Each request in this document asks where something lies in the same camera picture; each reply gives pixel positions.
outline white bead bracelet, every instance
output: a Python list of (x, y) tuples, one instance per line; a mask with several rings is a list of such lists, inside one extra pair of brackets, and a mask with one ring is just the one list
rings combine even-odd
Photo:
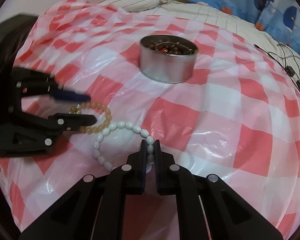
[(149, 132), (146, 129), (141, 129), (141, 127), (137, 125), (133, 125), (132, 122), (120, 121), (117, 123), (111, 123), (108, 128), (104, 128), (102, 132), (97, 135), (96, 141), (93, 144), (93, 148), (94, 148), (93, 157), (97, 159), (98, 163), (100, 165), (103, 165), (107, 171), (111, 171), (115, 169), (114, 167), (112, 167), (112, 164), (110, 162), (106, 162), (105, 158), (100, 156), (99, 149), (100, 149), (100, 143), (103, 141), (104, 137), (108, 136), (112, 131), (115, 131), (117, 128), (119, 129), (125, 128), (127, 130), (132, 130), (134, 133), (140, 134), (143, 138), (146, 139), (146, 142), (148, 143), (146, 173), (150, 172), (152, 169), (152, 164), (154, 163), (154, 155), (153, 155), (154, 139), (151, 136), (149, 136)]

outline black wire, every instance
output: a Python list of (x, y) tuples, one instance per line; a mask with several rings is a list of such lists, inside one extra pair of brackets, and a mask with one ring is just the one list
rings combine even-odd
[(282, 49), (282, 51), (283, 51), (283, 56), (284, 56), (284, 67), (286, 67), (287, 66), (287, 58), (286, 58), (286, 54), (285, 54), (285, 52), (284, 52), (284, 50), (283, 50), (283, 48), (280, 46), (280, 48)]
[(254, 44), (254, 46), (255, 46), (256, 48), (258, 48), (258, 49), (261, 49), (264, 53), (268, 54), (268, 56), (269, 56), (270, 58), (272, 58), (273, 60), (275, 60), (275, 61), (283, 68), (283, 70), (287, 73), (288, 77), (291, 79), (291, 81), (292, 81), (292, 83), (294, 84), (294, 86), (295, 86), (295, 87), (298, 89), (298, 91), (300, 92), (299, 87), (298, 87), (297, 84), (294, 82), (294, 80), (292, 79), (292, 77), (289, 76), (288, 72), (287, 72), (286, 69), (282, 66), (282, 64), (281, 64), (278, 60), (276, 60), (274, 57), (272, 57), (270, 53), (268, 53), (268, 52), (265, 51), (264, 49), (260, 48), (258, 45)]
[(279, 55), (277, 55), (277, 54), (275, 54), (278, 58), (281, 58), (281, 59), (284, 59), (284, 57), (280, 57)]
[[(283, 51), (284, 57), (280, 57), (278, 54), (276, 54), (276, 53), (274, 53), (274, 52), (271, 52), (271, 51), (268, 51), (268, 53), (272, 53), (272, 54), (276, 55), (278, 58), (284, 59), (284, 60), (285, 60), (284, 67), (286, 68), (286, 67), (287, 67), (287, 58), (289, 58), (289, 57), (294, 57), (294, 55), (290, 55), (290, 56), (286, 57), (286, 54), (284, 53), (283, 48), (282, 48), (281, 46), (280, 46), (280, 48), (281, 48), (282, 51)], [(296, 73), (296, 75), (297, 75), (298, 79), (300, 80), (300, 67), (299, 67), (298, 63), (296, 63), (296, 64), (297, 64), (298, 69), (299, 69), (299, 75), (298, 75), (297, 73)]]
[(287, 45), (284, 45), (288, 50), (290, 50), (290, 52), (291, 52), (291, 54), (292, 54), (292, 56), (293, 56), (293, 59), (294, 59), (294, 62), (297, 64), (297, 66), (298, 66), (298, 68), (299, 68), (299, 65), (298, 65), (298, 63), (297, 63), (297, 61), (296, 61), (296, 59), (295, 59), (295, 55), (293, 54), (293, 51), (287, 46)]

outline red and white checkered plastic bag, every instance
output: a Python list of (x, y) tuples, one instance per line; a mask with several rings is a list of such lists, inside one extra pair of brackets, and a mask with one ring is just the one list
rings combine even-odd
[[(138, 42), (159, 33), (199, 47), (187, 82), (163, 84), (140, 72)], [(114, 121), (147, 129), (192, 173), (219, 175), (285, 239), (300, 224), (300, 93), (277, 63), (240, 36), (182, 18), (67, 0), (39, 17), (16, 65), (53, 73), (66, 88), (107, 104)], [(40, 116), (69, 107), (47, 97), (23, 102)], [(107, 174), (92, 157), (95, 137), (65, 133), (51, 156), (0, 159), (0, 185), (21, 230), (85, 174)], [(140, 142), (116, 130), (100, 151), (118, 166)], [(174, 198), (155, 193), (153, 171), (146, 192), (127, 197), (123, 239), (178, 239)]]

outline small black connector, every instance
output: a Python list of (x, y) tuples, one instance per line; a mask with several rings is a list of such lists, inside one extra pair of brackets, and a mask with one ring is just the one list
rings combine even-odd
[(300, 90), (300, 80), (297, 80), (297, 86), (298, 86), (298, 89)]
[(295, 71), (293, 70), (293, 68), (291, 66), (286, 66), (285, 71), (291, 77), (293, 77), (295, 75)]

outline round metal can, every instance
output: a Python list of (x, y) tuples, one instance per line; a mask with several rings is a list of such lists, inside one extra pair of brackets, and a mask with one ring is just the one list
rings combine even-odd
[[(179, 43), (195, 50), (191, 55), (164, 54), (149, 49), (159, 42)], [(198, 47), (191, 41), (173, 35), (149, 35), (140, 40), (140, 69), (148, 78), (164, 83), (180, 83), (192, 77)]]

